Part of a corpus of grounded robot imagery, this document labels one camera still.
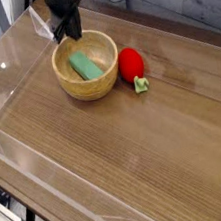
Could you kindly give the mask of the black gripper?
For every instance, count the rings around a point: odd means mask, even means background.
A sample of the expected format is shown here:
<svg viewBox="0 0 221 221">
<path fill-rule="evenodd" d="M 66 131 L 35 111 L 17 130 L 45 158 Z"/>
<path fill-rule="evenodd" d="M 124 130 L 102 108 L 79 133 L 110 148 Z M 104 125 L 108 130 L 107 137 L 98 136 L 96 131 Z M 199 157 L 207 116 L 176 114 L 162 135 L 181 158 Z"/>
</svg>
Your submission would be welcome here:
<svg viewBox="0 0 221 221">
<path fill-rule="evenodd" d="M 78 6 L 81 0 L 44 0 L 51 13 L 51 31 L 58 44 L 63 36 L 79 40 L 82 36 Z"/>
</svg>

